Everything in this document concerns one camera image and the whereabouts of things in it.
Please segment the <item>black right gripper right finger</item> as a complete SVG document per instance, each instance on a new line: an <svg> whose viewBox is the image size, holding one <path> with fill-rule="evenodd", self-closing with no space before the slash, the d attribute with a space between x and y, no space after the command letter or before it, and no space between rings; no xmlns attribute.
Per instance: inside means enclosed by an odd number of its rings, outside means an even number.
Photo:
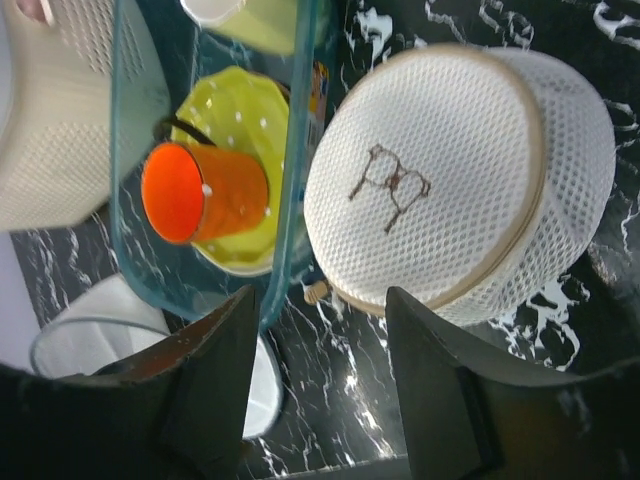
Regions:
<svg viewBox="0 0 640 480"><path fill-rule="evenodd" d="M637 359L562 373L485 342L398 287L385 315L414 478L638 477Z"/></svg>

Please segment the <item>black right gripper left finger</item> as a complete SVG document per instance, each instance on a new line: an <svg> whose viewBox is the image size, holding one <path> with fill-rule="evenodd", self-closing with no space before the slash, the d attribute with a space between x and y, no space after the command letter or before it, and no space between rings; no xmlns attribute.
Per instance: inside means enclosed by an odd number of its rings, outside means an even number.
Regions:
<svg viewBox="0 0 640 480"><path fill-rule="evenodd" d="M239 289L204 318L93 375L1 369L5 479L233 479L259 326Z"/></svg>

